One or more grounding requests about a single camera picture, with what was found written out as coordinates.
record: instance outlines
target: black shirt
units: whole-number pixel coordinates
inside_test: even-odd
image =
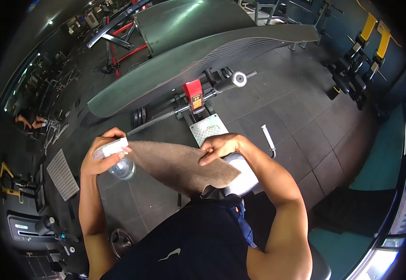
[[[250,279],[248,243],[226,202],[202,202],[162,222],[100,279]]]

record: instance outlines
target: metal footplate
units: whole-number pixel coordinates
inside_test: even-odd
[[[228,133],[228,130],[217,114],[210,115],[209,117],[189,126],[189,128],[199,147],[208,137]]]

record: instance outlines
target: metal grate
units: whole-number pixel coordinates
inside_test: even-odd
[[[64,157],[63,149],[60,149],[49,163],[47,172],[64,201],[80,189]]]
[[[199,122],[189,126],[189,128],[199,147],[201,147],[205,139],[208,137],[228,133],[228,130],[217,114],[200,120]]]

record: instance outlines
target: man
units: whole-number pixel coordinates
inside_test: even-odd
[[[35,116],[35,120],[30,124],[28,120],[30,120],[31,112],[29,109],[20,109],[17,116],[15,117],[15,123],[21,123],[21,128],[22,125],[24,125],[23,130],[31,130],[33,129],[38,129],[41,127],[46,126],[47,121],[45,118],[42,116]]]
[[[93,160],[93,152],[125,133],[114,127],[97,137],[81,168],[79,219],[89,260],[89,279],[309,279],[312,257],[307,213],[292,176],[247,138],[234,133],[209,137],[199,164],[221,156],[244,156],[276,206],[264,252],[248,245],[223,200],[191,201],[119,261],[108,242],[97,174],[119,162],[123,152]]]

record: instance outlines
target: towel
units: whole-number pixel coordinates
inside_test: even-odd
[[[196,148],[160,142],[129,141],[132,152],[125,157],[142,167],[153,178],[177,192],[191,197],[211,185],[221,189],[240,171],[221,159],[200,166],[205,152]]]

